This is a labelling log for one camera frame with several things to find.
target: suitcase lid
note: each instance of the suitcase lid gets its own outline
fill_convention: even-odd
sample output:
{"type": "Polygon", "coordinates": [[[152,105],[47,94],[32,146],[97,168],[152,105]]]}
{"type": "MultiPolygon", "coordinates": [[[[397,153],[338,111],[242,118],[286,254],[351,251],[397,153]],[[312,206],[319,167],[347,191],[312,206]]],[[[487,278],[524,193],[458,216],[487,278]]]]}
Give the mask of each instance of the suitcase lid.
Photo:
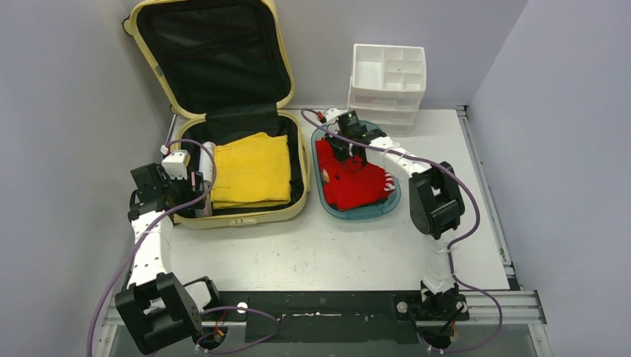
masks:
{"type": "Polygon", "coordinates": [[[124,27],[189,119],[282,108],[293,97],[273,0],[146,0],[124,27]]]}

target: white wall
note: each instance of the white wall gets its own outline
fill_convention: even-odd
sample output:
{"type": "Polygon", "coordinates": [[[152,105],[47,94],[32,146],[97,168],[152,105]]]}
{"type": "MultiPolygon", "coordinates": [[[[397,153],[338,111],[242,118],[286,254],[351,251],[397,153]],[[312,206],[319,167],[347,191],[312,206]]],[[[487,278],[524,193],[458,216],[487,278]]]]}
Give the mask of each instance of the white wall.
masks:
{"type": "Polygon", "coordinates": [[[530,0],[471,102],[555,356],[629,356],[631,1],[530,0]]]}
{"type": "Polygon", "coordinates": [[[276,0],[292,104],[346,106],[353,43],[423,46],[423,107],[473,99],[527,0],[276,0]]]}
{"type": "Polygon", "coordinates": [[[130,8],[0,3],[0,356],[82,356],[132,242],[129,170],[158,158],[170,113],[130,8]]]}

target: yellow cloth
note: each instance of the yellow cloth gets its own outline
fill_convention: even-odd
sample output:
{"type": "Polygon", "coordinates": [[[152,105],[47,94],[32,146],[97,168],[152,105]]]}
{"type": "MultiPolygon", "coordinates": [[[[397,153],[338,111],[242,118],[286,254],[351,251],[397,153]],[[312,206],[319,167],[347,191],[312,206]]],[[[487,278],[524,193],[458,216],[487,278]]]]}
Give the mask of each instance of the yellow cloth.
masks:
{"type": "Polygon", "coordinates": [[[264,132],[215,148],[213,209],[272,207],[289,203],[291,167],[287,135],[264,132]]]}

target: folded clothing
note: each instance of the folded clothing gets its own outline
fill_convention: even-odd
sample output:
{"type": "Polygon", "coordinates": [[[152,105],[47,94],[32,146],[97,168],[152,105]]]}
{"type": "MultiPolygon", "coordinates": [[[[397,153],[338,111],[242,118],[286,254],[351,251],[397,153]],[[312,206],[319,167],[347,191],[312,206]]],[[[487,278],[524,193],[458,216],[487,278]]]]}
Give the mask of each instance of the folded clothing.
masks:
{"type": "Polygon", "coordinates": [[[289,203],[291,167],[287,135],[259,132],[217,146],[213,209],[272,207],[289,203]]]}
{"type": "Polygon", "coordinates": [[[320,171],[327,182],[323,186],[324,198],[338,210],[379,202],[396,189],[389,173],[371,163],[363,165],[359,156],[339,162],[325,139],[316,141],[315,150],[320,171]]]}

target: open suitcase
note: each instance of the open suitcase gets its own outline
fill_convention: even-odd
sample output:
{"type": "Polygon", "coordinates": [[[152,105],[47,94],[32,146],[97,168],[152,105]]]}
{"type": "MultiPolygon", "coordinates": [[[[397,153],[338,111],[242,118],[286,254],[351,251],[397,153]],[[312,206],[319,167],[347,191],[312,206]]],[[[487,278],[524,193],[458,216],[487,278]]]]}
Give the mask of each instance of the open suitcase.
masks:
{"type": "MultiPolygon", "coordinates": [[[[298,214],[309,190],[309,156],[300,123],[282,109],[294,86],[273,0],[143,1],[123,26],[153,68],[172,110],[188,119],[177,138],[224,145],[258,132],[287,135],[288,204],[214,210],[203,218],[176,215],[176,223],[215,228],[298,214]]],[[[188,167],[195,171],[199,148],[183,144],[182,149],[191,154],[188,167]]]]}

